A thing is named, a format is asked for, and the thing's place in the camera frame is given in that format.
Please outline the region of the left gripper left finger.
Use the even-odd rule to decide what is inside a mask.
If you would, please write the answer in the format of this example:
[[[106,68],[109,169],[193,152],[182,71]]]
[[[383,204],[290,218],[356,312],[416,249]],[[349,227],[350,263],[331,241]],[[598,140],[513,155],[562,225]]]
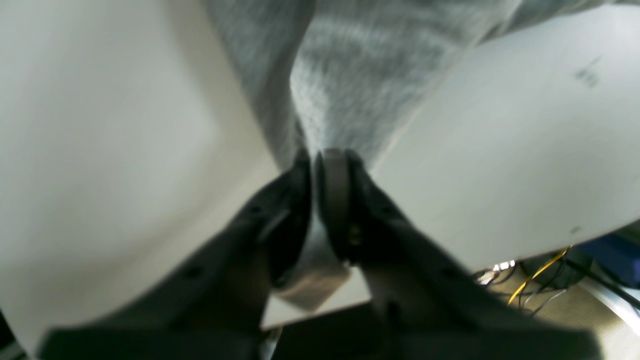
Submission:
[[[142,296],[84,325],[57,328],[42,360],[256,360],[273,287],[301,255],[311,212],[305,152],[228,225]]]

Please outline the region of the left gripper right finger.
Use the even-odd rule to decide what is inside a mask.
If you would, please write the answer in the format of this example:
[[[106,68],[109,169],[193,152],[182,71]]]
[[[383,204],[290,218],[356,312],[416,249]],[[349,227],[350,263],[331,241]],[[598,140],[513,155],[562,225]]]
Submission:
[[[315,158],[334,254],[361,269],[384,360],[599,360],[594,335],[526,317],[418,230],[350,150]]]

